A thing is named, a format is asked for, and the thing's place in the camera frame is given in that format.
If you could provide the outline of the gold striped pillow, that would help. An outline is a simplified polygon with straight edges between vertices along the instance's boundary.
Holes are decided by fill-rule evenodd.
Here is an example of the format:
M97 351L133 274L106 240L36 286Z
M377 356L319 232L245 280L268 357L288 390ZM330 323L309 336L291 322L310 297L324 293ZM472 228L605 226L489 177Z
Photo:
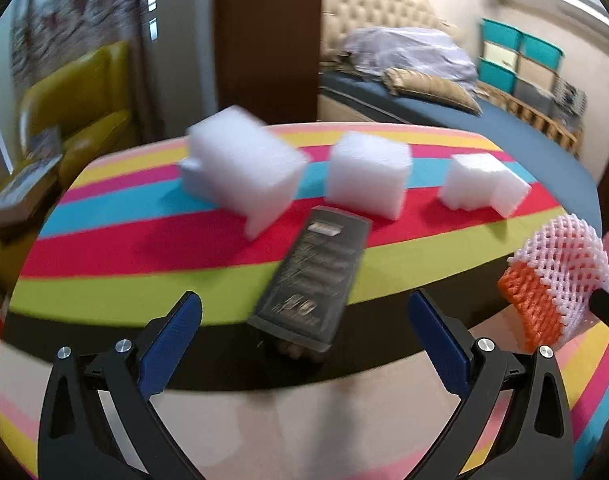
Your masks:
M473 96L456 82L408 68L388 68L382 83L393 96L408 96L480 116L482 110Z

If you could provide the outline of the white foam block L-shaped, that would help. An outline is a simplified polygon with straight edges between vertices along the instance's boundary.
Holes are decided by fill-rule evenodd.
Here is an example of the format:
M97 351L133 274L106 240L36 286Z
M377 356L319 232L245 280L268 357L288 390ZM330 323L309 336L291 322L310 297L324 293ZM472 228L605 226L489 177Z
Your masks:
M509 218L531 192L531 185L492 154L456 154L439 191L449 209L491 208Z

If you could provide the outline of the beige lace curtain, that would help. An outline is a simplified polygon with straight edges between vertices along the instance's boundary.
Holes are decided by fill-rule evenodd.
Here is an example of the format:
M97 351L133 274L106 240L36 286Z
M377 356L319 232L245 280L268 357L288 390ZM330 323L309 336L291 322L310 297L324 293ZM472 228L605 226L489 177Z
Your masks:
M160 129L149 84L143 36L144 0L15 0L10 53L14 89L32 84L85 53L125 41L131 49L132 90L142 138Z

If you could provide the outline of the lilac striped duvet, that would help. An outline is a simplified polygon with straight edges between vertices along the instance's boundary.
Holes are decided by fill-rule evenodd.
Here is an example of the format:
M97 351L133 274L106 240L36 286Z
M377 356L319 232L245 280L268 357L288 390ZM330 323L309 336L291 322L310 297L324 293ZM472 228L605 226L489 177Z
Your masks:
M466 90L475 88L478 72L468 54L446 32L421 27L367 27L350 32L340 52L359 72L381 77L389 68L438 76Z

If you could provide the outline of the pink foam fruit net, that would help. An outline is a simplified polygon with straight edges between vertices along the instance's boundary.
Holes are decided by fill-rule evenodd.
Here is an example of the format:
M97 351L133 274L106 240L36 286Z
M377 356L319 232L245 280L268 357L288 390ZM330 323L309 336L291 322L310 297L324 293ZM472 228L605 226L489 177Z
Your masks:
M597 323L589 298L597 289L609 292L609 263L585 220L575 214L551 219L507 262L497 287L519 315L525 350L557 350Z

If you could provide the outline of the small upright picture box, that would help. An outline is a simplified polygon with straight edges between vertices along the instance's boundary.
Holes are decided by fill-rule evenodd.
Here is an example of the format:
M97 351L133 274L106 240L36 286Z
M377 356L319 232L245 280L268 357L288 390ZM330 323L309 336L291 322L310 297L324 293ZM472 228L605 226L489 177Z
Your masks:
M30 159L49 159L62 154L62 138L57 126L44 129L34 136L29 143L28 157Z

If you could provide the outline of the white foam block tall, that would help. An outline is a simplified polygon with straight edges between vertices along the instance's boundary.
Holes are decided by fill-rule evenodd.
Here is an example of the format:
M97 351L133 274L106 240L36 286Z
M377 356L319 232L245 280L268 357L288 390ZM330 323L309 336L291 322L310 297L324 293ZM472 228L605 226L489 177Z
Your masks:
M246 219L258 237L295 199L310 157L243 108L233 105L186 130L188 156L197 158L220 206Z

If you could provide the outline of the bed with blue sheet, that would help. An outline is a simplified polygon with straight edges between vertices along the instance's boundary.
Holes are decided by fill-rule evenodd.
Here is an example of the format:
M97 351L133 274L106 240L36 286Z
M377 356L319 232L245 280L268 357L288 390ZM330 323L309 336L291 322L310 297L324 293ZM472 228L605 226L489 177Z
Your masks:
M319 93L375 122L392 122L479 133L513 156L553 194L566 211L603 229L597 185L567 151L499 107L482 101L479 116L427 101L393 96L378 81L341 72L319 76Z

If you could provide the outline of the houndstooth bag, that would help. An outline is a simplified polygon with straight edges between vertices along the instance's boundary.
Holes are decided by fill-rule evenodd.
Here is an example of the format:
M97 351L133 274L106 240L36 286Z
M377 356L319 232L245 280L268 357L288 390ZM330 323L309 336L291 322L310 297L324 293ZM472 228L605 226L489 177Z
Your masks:
M570 84L566 79L558 77L554 86L556 103L569 113L582 117L586 110L586 93Z

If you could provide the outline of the beige tufted headboard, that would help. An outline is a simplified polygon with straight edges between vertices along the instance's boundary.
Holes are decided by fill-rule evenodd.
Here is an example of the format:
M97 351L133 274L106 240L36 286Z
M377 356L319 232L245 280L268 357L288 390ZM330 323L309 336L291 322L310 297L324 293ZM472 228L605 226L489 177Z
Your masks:
M333 61L352 30L376 26L434 28L465 43L464 32L442 20L429 0L321 0L321 60Z

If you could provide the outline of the teal storage bin lower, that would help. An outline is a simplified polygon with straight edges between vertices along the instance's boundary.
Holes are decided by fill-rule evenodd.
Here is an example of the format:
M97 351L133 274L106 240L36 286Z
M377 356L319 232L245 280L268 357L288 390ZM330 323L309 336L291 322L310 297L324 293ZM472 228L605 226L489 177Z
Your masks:
M479 58L479 79L498 90L512 94L517 77L513 70L485 58Z

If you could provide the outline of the beige storage drawer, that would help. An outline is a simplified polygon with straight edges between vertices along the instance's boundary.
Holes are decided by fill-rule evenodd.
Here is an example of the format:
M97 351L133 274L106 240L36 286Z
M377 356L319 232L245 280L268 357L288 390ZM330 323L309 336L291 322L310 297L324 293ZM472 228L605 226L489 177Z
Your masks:
M518 63L518 52L502 46L502 44L486 41L483 44L483 58L487 62L494 63L514 72Z

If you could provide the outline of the striped colourful tablecloth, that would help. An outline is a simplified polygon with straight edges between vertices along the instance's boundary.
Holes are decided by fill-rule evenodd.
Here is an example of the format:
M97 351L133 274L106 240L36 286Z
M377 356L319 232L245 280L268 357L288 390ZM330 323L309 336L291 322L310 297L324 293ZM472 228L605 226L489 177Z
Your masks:
M609 414L602 236L540 134L208 119L47 217L0 435L43 478L571 478Z

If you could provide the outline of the black product box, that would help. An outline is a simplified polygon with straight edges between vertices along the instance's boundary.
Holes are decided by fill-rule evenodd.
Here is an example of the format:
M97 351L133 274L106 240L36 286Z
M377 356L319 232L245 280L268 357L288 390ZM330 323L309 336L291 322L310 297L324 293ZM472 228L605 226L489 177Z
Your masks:
M333 344L359 270L371 222L324 206L312 209L248 324L317 353Z

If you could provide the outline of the wooden crib rail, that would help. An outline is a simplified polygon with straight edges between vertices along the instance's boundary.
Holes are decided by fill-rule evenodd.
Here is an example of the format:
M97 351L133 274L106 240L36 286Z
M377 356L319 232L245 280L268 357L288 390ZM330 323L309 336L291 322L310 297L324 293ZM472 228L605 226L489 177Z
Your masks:
M525 104L511 94L498 88L490 86L483 81L477 82L475 89L478 96L506 113L513 115L530 125L540 133L545 134L549 140L557 143L566 152L570 153L575 159L580 158L580 148L583 140L583 132L572 133L561 122L553 119L534 107Z

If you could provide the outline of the flat game box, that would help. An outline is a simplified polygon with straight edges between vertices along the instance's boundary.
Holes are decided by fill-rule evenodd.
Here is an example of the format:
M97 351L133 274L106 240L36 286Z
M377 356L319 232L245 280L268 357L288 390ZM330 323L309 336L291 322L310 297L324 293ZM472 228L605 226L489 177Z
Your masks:
M30 219L58 185L62 155L29 162L0 191L0 229Z

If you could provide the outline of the teal storage bin top-right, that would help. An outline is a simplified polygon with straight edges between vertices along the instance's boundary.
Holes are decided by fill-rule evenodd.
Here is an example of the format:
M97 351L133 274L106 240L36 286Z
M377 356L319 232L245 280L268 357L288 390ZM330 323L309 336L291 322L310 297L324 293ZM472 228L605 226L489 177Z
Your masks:
M525 58L538 62L551 70L559 70L565 56L562 48L526 32L522 34L520 53Z

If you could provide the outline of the teal storage bin top-left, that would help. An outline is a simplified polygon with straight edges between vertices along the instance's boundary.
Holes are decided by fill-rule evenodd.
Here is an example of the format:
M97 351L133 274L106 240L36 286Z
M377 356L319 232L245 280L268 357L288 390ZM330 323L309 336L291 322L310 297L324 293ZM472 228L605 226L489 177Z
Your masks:
M521 45L522 32L517 27L483 18L481 23L482 39L490 44L518 51Z

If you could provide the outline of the dark wooden door panel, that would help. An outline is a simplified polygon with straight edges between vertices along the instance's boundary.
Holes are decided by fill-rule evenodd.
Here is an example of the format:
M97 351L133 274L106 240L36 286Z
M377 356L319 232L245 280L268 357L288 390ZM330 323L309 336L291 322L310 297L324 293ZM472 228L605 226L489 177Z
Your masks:
M269 125L314 122L321 0L213 0L219 108Z

